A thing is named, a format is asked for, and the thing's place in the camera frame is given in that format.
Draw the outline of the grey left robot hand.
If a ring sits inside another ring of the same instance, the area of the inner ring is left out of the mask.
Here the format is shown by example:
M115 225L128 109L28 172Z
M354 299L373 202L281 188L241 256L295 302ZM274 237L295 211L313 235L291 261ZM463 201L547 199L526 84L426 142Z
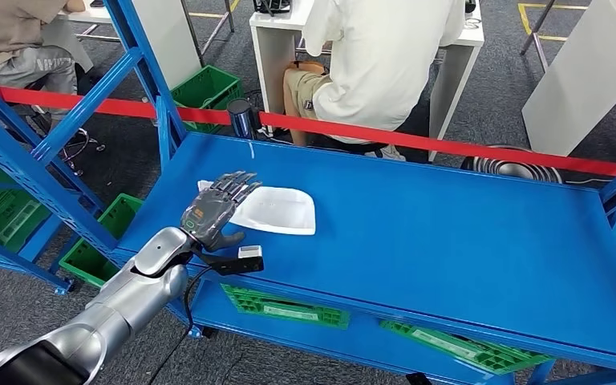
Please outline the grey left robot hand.
M221 231L238 206L261 186L260 181L253 181L256 175L236 171L219 176L184 211L180 227L208 252L238 245L245 238L243 232L224 235Z

